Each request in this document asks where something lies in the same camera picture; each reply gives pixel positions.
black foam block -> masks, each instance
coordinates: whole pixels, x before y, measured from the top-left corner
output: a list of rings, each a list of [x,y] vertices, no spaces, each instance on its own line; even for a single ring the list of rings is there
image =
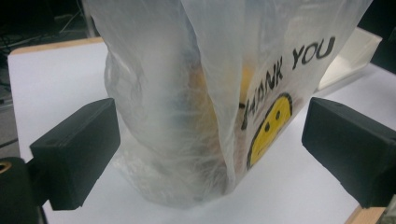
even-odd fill
[[[396,193],[396,132],[375,120],[312,98],[303,145],[361,207],[388,206]]]
[[[36,169],[47,172],[46,188],[54,210],[82,206],[120,145],[113,99],[83,106],[30,148]]]

white surface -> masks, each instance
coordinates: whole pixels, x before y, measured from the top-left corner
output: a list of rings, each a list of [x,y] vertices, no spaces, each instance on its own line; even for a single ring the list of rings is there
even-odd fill
[[[318,89],[322,90],[333,83],[361,70],[373,58],[382,38],[361,28],[355,28],[340,53],[326,70]]]
[[[42,134],[106,98],[105,57],[104,44],[9,57],[24,159],[31,159],[29,145]],[[396,129],[396,76],[369,65],[361,78],[353,77],[317,94]],[[52,212],[47,203],[49,223],[344,223],[358,203],[302,146],[305,113],[306,107],[236,190],[219,200],[188,210],[149,203],[107,166],[82,208]]]

smiley face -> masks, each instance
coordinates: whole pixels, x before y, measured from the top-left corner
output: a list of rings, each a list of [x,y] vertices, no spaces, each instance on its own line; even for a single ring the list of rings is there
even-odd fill
[[[262,157],[283,125],[290,119],[291,114],[291,97],[289,94],[283,93],[271,105],[264,121],[253,137],[247,155],[247,168],[253,166]]]

